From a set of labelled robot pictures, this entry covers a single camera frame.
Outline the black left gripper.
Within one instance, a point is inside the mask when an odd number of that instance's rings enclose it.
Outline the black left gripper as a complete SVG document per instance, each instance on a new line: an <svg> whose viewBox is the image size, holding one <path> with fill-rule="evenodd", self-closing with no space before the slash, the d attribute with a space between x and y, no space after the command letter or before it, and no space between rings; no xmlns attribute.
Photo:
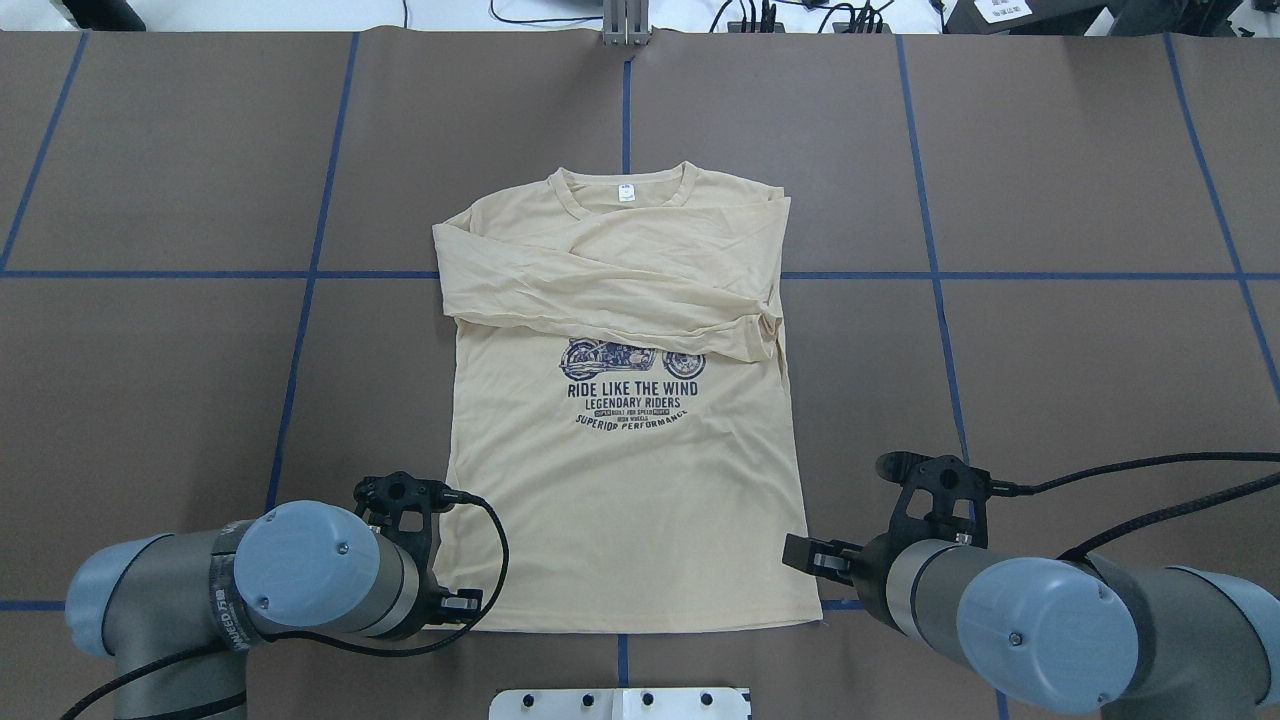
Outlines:
<svg viewBox="0 0 1280 720"><path fill-rule="evenodd" d="M399 530L396 543L413 561L417 573L410 610L396 625L397 641L407 641L424 628L465 625L483 615L484 591L462 588L453 592L440 588L433 573L433 550L436 542L430 530Z"/></svg>

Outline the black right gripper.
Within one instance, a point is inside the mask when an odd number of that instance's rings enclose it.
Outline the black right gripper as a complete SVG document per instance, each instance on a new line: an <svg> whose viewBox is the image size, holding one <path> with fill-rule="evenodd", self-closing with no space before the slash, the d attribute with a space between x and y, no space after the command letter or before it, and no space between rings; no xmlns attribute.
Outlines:
<svg viewBox="0 0 1280 720"><path fill-rule="evenodd" d="M887 598L890 569L901 553L891 539L855 544L787 534L782 564L810 577L852 585L861 606L879 621L892 621Z"/></svg>

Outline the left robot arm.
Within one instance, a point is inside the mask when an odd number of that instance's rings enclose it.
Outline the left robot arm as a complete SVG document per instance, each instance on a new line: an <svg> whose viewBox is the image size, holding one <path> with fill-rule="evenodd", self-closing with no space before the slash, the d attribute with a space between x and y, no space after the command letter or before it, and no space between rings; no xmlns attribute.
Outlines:
<svg viewBox="0 0 1280 720"><path fill-rule="evenodd" d="M383 659L444 650L497 601L433 574L430 520L458 503L484 506L454 491L353 510L297 500L97 551L70 580L65 620L74 646L116 675L64 717L113 697L119 719L243 719L248 653L282 641Z"/></svg>

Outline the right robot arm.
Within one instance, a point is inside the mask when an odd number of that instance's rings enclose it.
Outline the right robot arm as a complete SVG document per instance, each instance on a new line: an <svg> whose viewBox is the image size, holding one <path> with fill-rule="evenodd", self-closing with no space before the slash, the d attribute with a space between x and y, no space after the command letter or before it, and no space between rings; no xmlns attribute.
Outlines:
<svg viewBox="0 0 1280 720"><path fill-rule="evenodd" d="M1239 577L942 539L895 550L886 536L788 536L782 560L852 587L886 626L1050 712L1256 719L1277 705L1277 597Z"/></svg>

